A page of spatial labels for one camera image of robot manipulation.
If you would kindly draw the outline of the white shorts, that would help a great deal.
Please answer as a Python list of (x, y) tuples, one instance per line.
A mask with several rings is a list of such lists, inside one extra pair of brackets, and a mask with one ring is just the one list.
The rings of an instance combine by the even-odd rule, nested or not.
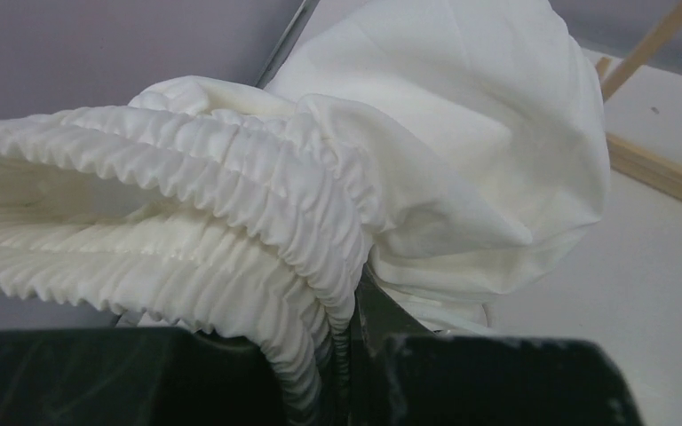
[(0, 121), (0, 294), (246, 337), (315, 425), (365, 265), (477, 330), (609, 179), (598, 75), (548, 2), (372, 1), (263, 90), (183, 76)]

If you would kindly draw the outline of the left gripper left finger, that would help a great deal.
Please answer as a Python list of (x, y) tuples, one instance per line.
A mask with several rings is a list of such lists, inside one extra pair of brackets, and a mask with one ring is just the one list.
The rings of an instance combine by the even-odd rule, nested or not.
[(0, 425), (282, 425), (243, 338), (174, 327), (0, 332)]

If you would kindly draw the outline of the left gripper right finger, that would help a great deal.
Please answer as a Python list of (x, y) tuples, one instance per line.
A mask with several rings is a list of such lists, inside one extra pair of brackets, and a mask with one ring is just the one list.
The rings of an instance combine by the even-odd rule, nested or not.
[(618, 366), (578, 339), (434, 333), (370, 269), (350, 325), (352, 425), (640, 425)]

